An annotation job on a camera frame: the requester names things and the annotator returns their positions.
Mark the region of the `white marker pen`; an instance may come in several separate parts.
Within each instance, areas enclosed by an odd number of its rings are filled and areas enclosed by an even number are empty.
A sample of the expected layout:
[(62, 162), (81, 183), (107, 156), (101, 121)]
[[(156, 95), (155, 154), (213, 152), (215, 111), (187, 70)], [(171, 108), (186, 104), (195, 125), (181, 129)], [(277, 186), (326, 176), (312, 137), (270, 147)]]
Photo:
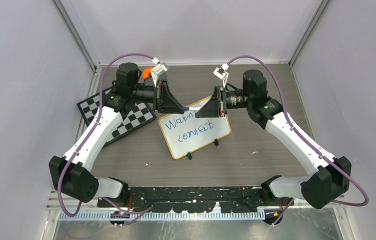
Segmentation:
[(201, 107), (188, 107), (188, 110), (189, 111), (199, 111), (201, 109)]

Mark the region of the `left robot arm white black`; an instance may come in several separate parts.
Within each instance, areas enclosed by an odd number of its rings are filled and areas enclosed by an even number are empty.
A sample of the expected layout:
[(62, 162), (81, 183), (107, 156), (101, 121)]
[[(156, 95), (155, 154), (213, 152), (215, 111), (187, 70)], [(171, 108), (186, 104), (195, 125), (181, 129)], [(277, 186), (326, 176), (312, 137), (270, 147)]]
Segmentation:
[(151, 104), (161, 114), (184, 114), (184, 107), (171, 94), (165, 72), (168, 66), (157, 62), (143, 82), (138, 66), (126, 62), (116, 71), (116, 80), (100, 105), (94, 119), (78, 141), (62, 157), (54, 156), (49, 169), (57, 192), (87, 203), (95, 197), (108, 197), (117, 207), (128, 203), (129, 194), (123, 182), (96, 178), (93, 164), (113, 131), (128, 117), (137, 103)]

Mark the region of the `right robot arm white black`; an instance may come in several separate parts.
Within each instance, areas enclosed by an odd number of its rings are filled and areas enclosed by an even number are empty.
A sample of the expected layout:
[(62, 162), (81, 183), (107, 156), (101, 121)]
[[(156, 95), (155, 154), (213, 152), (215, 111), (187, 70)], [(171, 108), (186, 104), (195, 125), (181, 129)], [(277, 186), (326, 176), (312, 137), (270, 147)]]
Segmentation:
[(242, 88), (215, 86), (210, 100), (196, 112), (196, 118), (220, 118), (228, 109), (244, 108), (255, 123), (275, 136), (300, 162), (307, 175), (276, 175), (261, 184), (260, 197), (267, 205), (281, 198), (306, 200), (321, 209), (349, 190), (347, 176), (351, 162), (325, 151), (284, 113), (282, 104), (268, 96), (267, 80), (256, 69), (242, 76)]

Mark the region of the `yellow framed whiteboard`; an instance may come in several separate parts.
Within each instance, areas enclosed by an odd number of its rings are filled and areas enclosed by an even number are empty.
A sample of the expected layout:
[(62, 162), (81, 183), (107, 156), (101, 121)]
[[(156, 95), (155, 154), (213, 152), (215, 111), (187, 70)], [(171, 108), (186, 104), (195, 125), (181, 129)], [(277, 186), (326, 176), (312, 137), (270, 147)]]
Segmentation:
[[(210, 96), (198, 100), (187, 107), (202, 107)], [(231, 133), (229, 118), (196, 118), (197, 111), (184, 114), (166, 114), (159, 118), (158, 125), (173, 159), (186, 157), (187, 153), (213, 144)]]

